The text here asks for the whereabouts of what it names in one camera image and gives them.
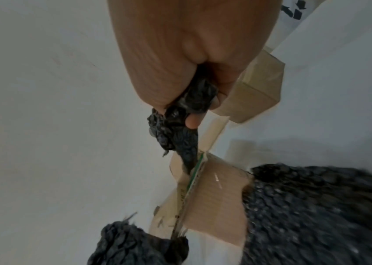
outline cardboard box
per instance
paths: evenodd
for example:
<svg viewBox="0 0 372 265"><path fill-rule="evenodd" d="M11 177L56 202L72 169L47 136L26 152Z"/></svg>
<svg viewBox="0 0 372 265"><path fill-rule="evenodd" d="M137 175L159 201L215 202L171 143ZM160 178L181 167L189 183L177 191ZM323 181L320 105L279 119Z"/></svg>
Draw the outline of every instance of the cardboard box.
<svg viewBox="0 0 372 265"><path fill-rule="evenodd" d="M262 50L241 74L228 98L213 113L243 123L270 109L281 100L284 68L284 63Z"/></svg>
<svg viewBox="0 0 372 265"><path fill-rule="evenodd" d="M155 213L150 234L170 238L187 228L234 245L244 243L247 220L241 193L252 175L209 152L227 122L227 117L215 119L200 137L199 162L191 176L173 154L170 169L177 190Z"/></svg>

